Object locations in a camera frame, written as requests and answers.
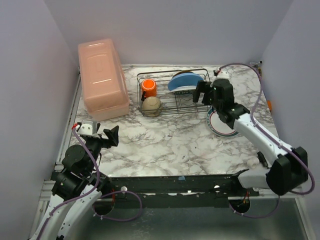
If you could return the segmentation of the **blue plate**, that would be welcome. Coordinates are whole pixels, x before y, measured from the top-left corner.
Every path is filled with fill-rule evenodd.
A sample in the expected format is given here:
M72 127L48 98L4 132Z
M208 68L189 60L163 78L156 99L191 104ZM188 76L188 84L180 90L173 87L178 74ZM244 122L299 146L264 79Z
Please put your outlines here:
M199 81L203 78L196 73L184 73L174 76L167 84L168 90L171 91L177 87L182 86L197 86Z

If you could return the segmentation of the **white ceramic bowl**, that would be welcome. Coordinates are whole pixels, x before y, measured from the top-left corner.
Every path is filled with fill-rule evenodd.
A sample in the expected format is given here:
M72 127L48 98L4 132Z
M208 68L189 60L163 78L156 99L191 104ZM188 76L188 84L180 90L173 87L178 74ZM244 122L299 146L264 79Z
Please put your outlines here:
M147 117L157 117L162 111L162 102L158 97L147 97L142 103L142 113Z

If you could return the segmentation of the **orange mug black handle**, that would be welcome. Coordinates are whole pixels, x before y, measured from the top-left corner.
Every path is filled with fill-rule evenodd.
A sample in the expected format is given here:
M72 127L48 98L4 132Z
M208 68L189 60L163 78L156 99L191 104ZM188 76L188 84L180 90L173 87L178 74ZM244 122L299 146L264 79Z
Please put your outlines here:
M157 84L153 79L145 79L141 83L141 100L144 101L148 97L157 96Z

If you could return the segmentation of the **white plate dark rim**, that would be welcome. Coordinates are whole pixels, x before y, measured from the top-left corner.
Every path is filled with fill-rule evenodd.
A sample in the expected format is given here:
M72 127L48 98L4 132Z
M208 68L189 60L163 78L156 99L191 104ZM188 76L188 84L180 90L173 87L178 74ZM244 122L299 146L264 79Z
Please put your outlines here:
M174 95L186 95L186 94L192 94L196 90L195 85L186 85L186 86L179 86L173 90L170 91L171 94Z

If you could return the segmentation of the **yellow patterned plate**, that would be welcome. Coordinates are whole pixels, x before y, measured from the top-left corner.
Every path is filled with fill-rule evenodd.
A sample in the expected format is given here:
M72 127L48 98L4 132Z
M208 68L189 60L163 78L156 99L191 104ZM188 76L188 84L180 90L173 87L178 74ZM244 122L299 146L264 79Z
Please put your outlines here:
M190 73L193 73L193 72L192 72L192 71L189 71L189 70L183 70L183 71L177 72L177 73L174 75L174 77L175 77L175 76L178 76L178 75L181 75L181 74L190 74Z

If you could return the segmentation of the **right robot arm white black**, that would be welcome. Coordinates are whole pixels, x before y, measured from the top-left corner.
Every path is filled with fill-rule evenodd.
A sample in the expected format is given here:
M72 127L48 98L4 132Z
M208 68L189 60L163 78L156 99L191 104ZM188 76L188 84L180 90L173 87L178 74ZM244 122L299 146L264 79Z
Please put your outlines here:
M235 102L234 88L228 79L199 81L193 102L198 102L200 94L202 103L211 106L223 123L249 140L271 165L268 169L239 173L237 178L243 188L270 189L283 196L308 180L307 152L276 138L245 106Z

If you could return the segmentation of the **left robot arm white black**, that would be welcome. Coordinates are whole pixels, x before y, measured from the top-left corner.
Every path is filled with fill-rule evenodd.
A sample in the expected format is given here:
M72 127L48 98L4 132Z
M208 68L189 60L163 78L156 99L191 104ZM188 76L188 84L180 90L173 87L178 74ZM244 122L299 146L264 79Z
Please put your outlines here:
M119 126L98 133L100 124L85 120L72 126L78 144L70 146L62 160L63 169L53 176L48 207L33 240L65 240L83 214L103 195L114 199L111 178L99 171L102 149L117 147Z

